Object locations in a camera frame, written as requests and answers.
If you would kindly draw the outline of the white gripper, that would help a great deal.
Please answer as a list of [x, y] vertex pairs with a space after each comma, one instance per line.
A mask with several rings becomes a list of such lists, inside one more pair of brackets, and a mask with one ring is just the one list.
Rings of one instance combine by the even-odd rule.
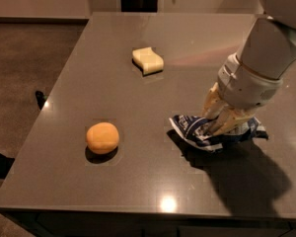
[[247, 122], [256, 114], [254, 108], [266, 105], [282, 83], [259, 76], [240, 63], [236, 54], [229, 55], [203, 105], [202, 115], [214, 120], [208, 132], [217, 136]]

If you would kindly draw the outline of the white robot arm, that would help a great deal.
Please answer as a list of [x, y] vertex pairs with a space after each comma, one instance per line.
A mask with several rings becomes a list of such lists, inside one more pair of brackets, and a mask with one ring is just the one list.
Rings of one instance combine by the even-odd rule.
[[296, 60], [296, 0], [259, 0], [257, 17], [243, 44], [228, 56], [209, 90], [202, 115], [207, 134], [226, 133], [251, 119], [283, 83]]

